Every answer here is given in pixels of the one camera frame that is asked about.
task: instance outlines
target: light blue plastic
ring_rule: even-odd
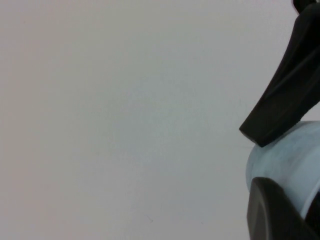
[[[269,145],[256,145],[246,166],[248,189],[255,177],[276,181],[305,218],[320,189],[320,121],[299,122]]]

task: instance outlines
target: black rubber piece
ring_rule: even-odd
[[[301,13],[310,4],[315,4],[316,0],[293,0],[293,5],[298,13]]]
[[[320,101],[320,4],[297,17],[282,58],[262,97],[240,127],[264,147],[298,123]]]
[[[320,237],[320,193],[318,192],[305,217],[306,224]]]
[[[251,240],[320,240],[270,178],[252,180],[247,223]]]

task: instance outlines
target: light blue object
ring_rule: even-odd
[[[255,177],[277,182],[305,219],[320,189],[320,121],[299,122],[269,145],[256,145],[246,166],[248,189]]]

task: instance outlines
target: white background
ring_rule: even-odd
[[[0,0],[0,239],[248,240],[238,128],[296,16],[290,0]]]

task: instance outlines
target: black plastic part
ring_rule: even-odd
[[[310,4],[317,3],[316,0],[293,0],[293,5],[298,13],[301,13]]]
[[[320,240],[269,178],[252,180],[247,222],[251,240]]]
[[[311,203],[309,211],[305,217],[306,224],[320,236],[320,193],[318,192]]]
[[[261,147],[298,123],[320,101],[320,4],[295,21],[283,59],[267,89],[240,127]]]

